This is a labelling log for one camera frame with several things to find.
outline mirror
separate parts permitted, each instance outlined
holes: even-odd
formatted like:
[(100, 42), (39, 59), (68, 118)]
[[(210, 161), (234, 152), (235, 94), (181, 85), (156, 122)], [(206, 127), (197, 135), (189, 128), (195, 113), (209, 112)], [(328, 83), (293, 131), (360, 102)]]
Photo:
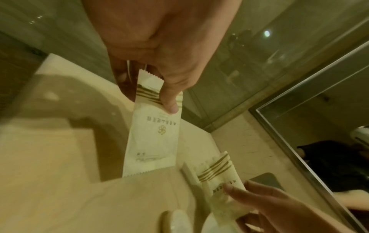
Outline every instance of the mirror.
[(369, 229), (369, 41), (250, 109), (332, 207)]

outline striped pattern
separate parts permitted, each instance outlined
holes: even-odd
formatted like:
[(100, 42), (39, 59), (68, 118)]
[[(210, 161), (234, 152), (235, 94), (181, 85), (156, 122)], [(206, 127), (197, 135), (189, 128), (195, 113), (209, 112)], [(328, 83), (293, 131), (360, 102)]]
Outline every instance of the striped pattern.
[(222, 174), (223, 172), (227, 171), (229, 168), (233, 166), (231, 158), (228, 154), (221, 157), (217, 160), (213, 165), (211, 165), (208, 169), (203, 171), (199, 176), (197, 176), (200, 182), (205, 182), (213, 179), (217, 175)]
[[(146, 98), (148, 101), (163, 105), (159, 99), (159, 91), (148, 89), (140, 84), (137, 85), (136, 96), (141, 96)], [(177, 101), (177, 104), (178, 107), (182, 108), (182, 101)]]

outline white packet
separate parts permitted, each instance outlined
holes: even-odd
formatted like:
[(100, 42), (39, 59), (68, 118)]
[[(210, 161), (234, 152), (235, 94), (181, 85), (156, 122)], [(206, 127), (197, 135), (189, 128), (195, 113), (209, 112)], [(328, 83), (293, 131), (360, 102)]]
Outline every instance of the white packet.
[(123, 177), (176, 165), (183, 93), (176, 98), (178, 113), (169, 114), (159, 100), (163, 83), (147, 71), (138, 73)]
[(233, 225), (237, 218), (251, 211), (251, 208), (241, 205), (223, 191), (223, 183), (246, 190), (226, 151), (220, 157), (201, 164), (195, 170), (205, 198), (219, 226)]

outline gold logo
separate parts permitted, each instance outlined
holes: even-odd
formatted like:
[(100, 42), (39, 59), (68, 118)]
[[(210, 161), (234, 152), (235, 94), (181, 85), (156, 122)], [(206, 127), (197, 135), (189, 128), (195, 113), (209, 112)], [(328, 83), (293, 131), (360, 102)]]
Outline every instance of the gold logo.
[(166, 130), (165, 130), (165, 126), (159, 126), (159, 134), (163, 135), (165, 134)]

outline metal frame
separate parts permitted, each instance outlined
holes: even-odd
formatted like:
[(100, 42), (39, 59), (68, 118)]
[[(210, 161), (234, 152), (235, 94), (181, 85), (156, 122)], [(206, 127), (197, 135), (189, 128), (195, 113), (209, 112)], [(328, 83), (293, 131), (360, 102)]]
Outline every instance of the metal frame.
[(301, 87), (303, 84), (312, 81), (319, 73), (327, 71), (331, 67), (339, 64), (340, 62), (348, 59), (362, 48), (369, 48), (369, 40), (365, 41), (358, 47), (354, 48), (344, 56), (334, 60), (329, 64), (318, 67), (312, 72), (302, 77), (299, 81), (294, 82), (270, 97), (259, 102), (255, 106), (249, 109), (250, 113), (258, 120), (263, 128), (268, 132), (269, 135), (277, 142), (281, 149), (289, 156), (296, 167), (303, 173), (313, 187), (322, 195), (325, 200), (329, 203), (333, 210), (342, 218), (346, 224), (351, 225), (359, 233), (369, 233), (363, 225), (352, 215), (352, 213), (344, 206), (342, 206), (333, 196), (330, 189), (324, 184), (324, 182), (310, 169), (310, 167), (304, 162), (302, 158), (294, 151), (294, 149), (286, 142), (286, 140), (278, 133), (278, 131), (271, 125), (268, 119), (263, 116), (261, 110), (263, 107), (268, 106), (279, 98), (287, 95), (294, 89)]

